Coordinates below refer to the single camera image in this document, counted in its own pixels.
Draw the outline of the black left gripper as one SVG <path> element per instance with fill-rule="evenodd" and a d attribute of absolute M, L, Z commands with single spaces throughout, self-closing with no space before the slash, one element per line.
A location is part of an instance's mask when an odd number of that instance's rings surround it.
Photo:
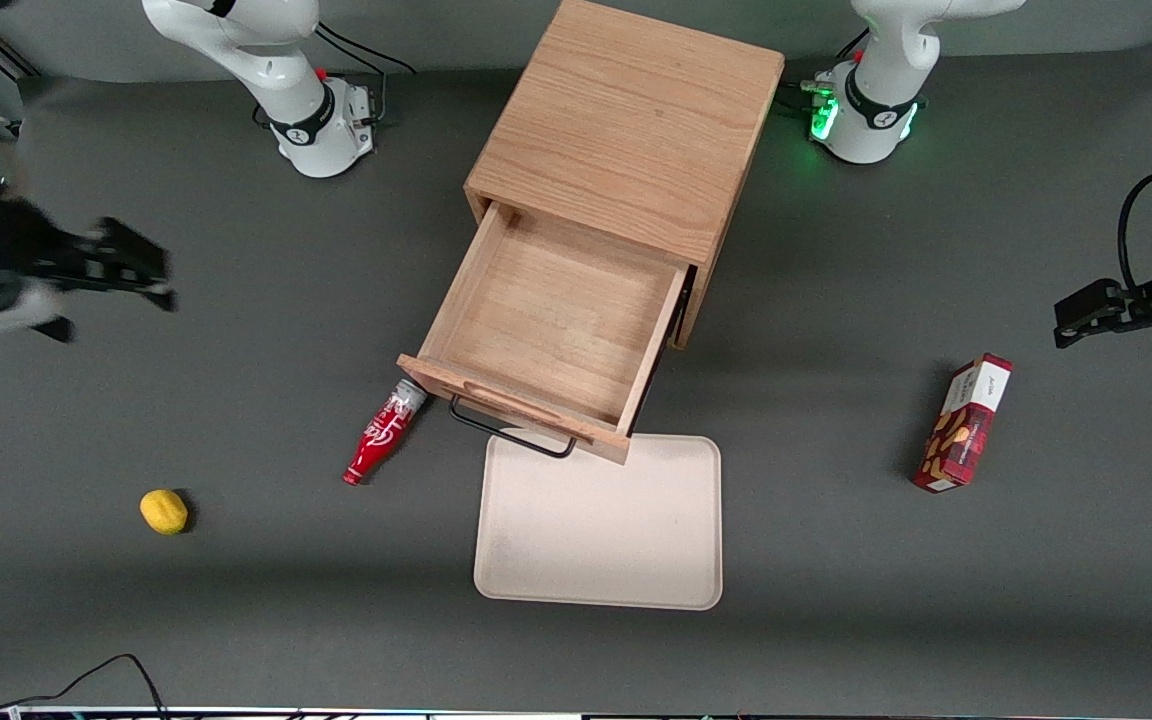
<path fill-rule="evenodd" d="M 1053 305 L 1056 348 L 1068 348 L 1084 338 L 1108 331 L 1152 327 L 1152 281 L 1139 291 L 1108 290 L 1107 281 L 1093 281 Z"/>

